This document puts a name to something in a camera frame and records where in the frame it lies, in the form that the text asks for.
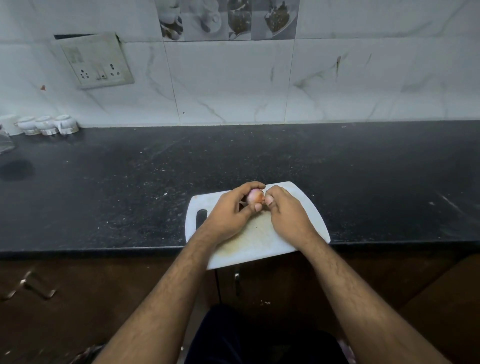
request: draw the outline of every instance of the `black granite countertop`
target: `black granite countertop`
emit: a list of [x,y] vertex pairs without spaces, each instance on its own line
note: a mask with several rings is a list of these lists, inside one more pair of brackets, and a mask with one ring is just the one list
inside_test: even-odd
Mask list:
[[480,241],[480,122],[83,129],[0,155],[0,257],[185,245],[195,194],[292,181],[332,244]]

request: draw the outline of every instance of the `cabinet handle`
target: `cabinet handle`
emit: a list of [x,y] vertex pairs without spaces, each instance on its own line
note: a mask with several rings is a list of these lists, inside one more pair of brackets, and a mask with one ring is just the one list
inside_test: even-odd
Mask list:
[[235,295],[239,297],[240,296],[240,267],[235,267],[234,281],[235,281]]
[[45,283],[32,271],[28,271],[22,280],[18,283],[18,286],[11,292],[2,296],[2,301],[10,300],[20,288],[32,291],[43,300],[49,300],[57,292],[57,290],[49,290],[45,287]]

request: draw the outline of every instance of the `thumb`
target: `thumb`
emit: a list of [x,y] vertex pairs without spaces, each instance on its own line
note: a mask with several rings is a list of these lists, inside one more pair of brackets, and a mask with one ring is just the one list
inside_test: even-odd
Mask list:
[[276,204],[275,199],[270,194],[265,195],[265,203],[267,204],[268,208],[272,212],[272,215],[276,215],[280,212],[278,210],[278,206]]
[[245,206],[239,214],[245,217],[245,220],[248,220],[250,216],[255,215],[262,209],[262,204],[250,204]]

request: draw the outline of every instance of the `light switch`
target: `light switch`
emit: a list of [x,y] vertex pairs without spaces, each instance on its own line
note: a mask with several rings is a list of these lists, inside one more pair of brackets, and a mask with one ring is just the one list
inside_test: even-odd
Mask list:
[[91,36],[59,39],[78,88],[132,84],[132,74],[117,36],[105,32]]

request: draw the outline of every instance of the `onion skin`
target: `onion skin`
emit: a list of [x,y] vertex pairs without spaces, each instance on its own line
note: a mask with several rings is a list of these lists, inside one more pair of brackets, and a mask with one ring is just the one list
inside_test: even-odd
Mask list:
[[254,188],[247,195],[247,204],[265,204],[264,192],[259,188]]

